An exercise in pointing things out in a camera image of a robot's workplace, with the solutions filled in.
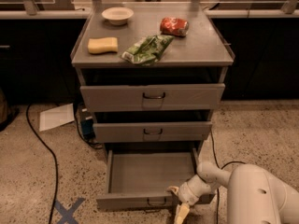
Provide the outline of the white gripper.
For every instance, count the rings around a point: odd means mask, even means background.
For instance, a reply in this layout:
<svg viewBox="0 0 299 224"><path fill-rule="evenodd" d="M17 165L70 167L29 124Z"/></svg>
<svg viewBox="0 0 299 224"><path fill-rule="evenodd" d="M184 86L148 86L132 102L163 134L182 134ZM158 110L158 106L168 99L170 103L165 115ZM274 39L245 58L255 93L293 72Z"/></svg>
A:
<svg viewBox="0 0 299 224"><path fill-rule="evenodd" d="M190 212L190 206L209 204L214 198L214 192L210 185L199 175L193 176L180 187L170 186L166 190L177 194L178 199L182 202L182 204L177 205L174 224L183 224Z"/></svg>

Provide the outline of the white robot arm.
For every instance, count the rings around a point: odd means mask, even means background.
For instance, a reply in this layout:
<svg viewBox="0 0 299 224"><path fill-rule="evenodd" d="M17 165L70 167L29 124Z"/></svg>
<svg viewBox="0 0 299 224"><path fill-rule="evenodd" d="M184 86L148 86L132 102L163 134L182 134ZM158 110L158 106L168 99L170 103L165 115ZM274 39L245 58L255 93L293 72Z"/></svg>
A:
<svg viewBox="0 0 299 224"><path fill-rule="evenodd" d="M181 186L170 186L180 200L174 224L182 224L199 199L227 188L228 224L299 224L299 192L265 169L241 164L228 172L203 161L196 175Z"/></svg>

